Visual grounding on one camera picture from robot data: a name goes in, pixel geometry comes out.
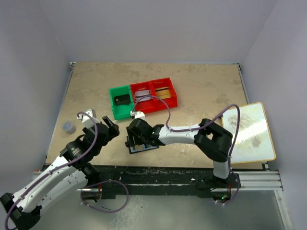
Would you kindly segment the black leather card holder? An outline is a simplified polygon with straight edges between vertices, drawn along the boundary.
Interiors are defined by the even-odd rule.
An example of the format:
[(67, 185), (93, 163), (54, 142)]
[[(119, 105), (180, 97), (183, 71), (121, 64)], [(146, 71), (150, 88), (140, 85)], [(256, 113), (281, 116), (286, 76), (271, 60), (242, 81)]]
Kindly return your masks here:
[(129, 150), (129, 154), (135, 154), (159, 148), (159, 146), (152, 146), (149, 144), (138, 144), (137, 142), (135, 142), (135, 139), (133, 137), (130, 138), (129, 136), (127, 136), (125, 145)]

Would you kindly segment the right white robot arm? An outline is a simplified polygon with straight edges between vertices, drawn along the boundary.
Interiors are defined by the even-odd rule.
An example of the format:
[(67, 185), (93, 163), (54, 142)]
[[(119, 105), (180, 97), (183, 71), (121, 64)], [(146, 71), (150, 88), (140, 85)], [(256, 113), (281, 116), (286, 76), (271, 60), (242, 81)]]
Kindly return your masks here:
[(131, 154), (135, 146), (157, 148), (170, 144), (192, 144), (197, 146), (213, 161), (213, 182), (217, 187), (230, 183), (230, 150), (233, 135), (214, 121), (204, 118), (192, 126), (167, 127), (150, 126), (146, 121), (136, 118), (128, 127), (125, 145)]

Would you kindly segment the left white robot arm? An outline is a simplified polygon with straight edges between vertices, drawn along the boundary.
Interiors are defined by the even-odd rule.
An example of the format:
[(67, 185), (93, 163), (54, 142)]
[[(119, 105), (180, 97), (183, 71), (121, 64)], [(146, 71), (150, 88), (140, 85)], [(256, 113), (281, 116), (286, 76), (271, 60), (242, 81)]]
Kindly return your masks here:
[(60, 155), (32, 182), (15, 193), (5, 193), (0, 202), (7, 215), (4, 228), (12, 221), (16, 230), (29, 230), (51, 207), (79, 188), (93, 188), (102, 181), (90, 163), (102, 147), (119, 136), (118, 125), (107, 116), (99, 122), (86, 112), (78, 113), (83, 134), (68, 143)]

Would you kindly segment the black card holder in bin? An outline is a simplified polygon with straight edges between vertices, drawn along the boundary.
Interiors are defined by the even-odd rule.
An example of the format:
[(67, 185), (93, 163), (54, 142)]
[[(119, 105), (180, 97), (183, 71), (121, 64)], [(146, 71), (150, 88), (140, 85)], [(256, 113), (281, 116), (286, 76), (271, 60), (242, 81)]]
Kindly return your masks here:
[(114, 104), (116, 106), (129, 105), (130, 104), (130, 95), (129, 94), (123, 94), (123, 95), (115, 96), (114, 97)]

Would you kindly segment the silver cards stack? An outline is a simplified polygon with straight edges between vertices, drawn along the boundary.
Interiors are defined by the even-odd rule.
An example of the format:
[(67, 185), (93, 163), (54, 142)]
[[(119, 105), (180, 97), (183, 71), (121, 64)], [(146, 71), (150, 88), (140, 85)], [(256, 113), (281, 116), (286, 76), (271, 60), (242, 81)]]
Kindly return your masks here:
[(140, 102), (150, 100), (151, 99), (150, 95), (151, 95), (150, 90), (141, 90), (141, 91), (136, 91), (134, 93), (135, 100)]

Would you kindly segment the gold cards stack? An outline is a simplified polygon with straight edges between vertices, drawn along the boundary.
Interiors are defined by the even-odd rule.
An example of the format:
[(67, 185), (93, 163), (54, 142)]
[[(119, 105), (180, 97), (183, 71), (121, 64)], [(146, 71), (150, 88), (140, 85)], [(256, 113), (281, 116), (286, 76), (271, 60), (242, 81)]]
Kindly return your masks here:
[(156, 88), (155, 95), (161, 99), (169, 99), (176, 97), (175, 91), (170, 87)]

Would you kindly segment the green plastic bin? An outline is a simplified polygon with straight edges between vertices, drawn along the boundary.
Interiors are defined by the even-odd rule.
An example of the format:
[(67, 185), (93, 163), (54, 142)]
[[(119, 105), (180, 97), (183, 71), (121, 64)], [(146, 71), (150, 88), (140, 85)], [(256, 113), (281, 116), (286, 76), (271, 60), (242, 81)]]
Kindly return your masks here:
[(129, 85), (109, 89), (111, 108), (115, 120), (130, 117), (134, 107), (133, 97)]

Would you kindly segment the right red plastic bin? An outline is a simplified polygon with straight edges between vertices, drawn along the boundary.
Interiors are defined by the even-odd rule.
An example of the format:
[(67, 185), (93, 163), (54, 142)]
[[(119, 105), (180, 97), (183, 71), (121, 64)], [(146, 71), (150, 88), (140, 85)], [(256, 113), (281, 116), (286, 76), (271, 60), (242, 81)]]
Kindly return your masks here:
[(178, 106), (177, 93), (170, 78), (162, 78), (150, 81), (153, 95), (162, 99), (169, 108)]

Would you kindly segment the red plastic bin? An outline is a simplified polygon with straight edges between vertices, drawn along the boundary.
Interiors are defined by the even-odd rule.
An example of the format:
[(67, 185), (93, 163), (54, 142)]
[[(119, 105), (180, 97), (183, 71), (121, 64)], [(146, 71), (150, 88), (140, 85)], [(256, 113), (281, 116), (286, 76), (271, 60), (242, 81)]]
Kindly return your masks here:
[(162, 78), (150, 81), (153, 95), (162, 99), (169, 108), (178, 106), (177, 93), (170, 78)]
[[(150, 90), (151, 95), (154, 95), (150, 81), (131, 84), (130, 89), (131, 89), (131, 94), (132, 94), (134, 103), (137, 102), (134, 96), (134, 93), (136, 91)], [(158, 100), (156, 98), (151, 97), (151, 99), (148, 101), (138, 102), (138, 104), (135, 106), (135, 110), (144, 112), (145, 114), (157, 112), (158, 111)]]

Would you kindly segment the middle red plastic bin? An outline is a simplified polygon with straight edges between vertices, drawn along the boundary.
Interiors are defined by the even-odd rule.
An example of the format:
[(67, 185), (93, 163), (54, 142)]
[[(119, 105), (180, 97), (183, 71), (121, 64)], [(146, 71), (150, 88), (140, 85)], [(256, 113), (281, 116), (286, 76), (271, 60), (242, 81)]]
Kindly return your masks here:
[[(134, 93), (136, 91), (150, 90), (151, 95), (154, 95), (150, 81), (131, 84), (130, 89), (131, 89), (131, 94), (132, 94), (134, 103), (137, 102), (134, 96)], [(138, 104), (135, 106), (135, 110), (144, 112), (145, 114), (157, 112), (158, 111), (158, 100), (156, 98), (151, 97), (151, 99), (148, 101), (138, 102)]]

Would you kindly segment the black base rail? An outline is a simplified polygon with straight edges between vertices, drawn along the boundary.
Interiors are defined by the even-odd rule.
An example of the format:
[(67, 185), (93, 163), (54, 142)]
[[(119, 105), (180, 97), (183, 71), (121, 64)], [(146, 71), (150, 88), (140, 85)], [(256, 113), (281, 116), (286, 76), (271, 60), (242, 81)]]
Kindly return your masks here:
[(227, 200), (232, 189), (241, 187), (238, 174), (230, 173), (227, 179), (220, 179), (214, 176), (212, 168), (96, 165), (85, 185), (98, 187), (99, 182), (104, 183), (103, 199), (129, 194)]

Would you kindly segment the white board wooden frame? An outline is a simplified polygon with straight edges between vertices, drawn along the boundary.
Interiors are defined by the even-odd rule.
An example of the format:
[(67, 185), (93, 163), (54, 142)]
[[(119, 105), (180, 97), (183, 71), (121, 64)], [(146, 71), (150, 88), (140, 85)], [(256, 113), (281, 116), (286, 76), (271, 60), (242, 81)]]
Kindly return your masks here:
[(239, 132), (231, 155), (231, 163), (273, 161), (276, 153), (261, 102), (240, 107)]

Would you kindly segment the aluminium frame profile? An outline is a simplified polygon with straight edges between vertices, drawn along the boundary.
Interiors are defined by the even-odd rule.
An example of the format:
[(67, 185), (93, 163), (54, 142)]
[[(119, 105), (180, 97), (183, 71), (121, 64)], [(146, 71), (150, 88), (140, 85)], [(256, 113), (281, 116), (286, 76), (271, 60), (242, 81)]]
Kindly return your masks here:
[[(118, 180), (131, 186), (184, 186), (199, 184), (203, 189), (227, 188), (219, 178), (213, 177), (209, 168), (159, 168), (159, 167), (98, 167), (101, 180)], [(280, 175), (277, 171), (238, 171), (230, 173), (228, 185), (233, 189), (239, 185), (247, 190), (283, 190)]]

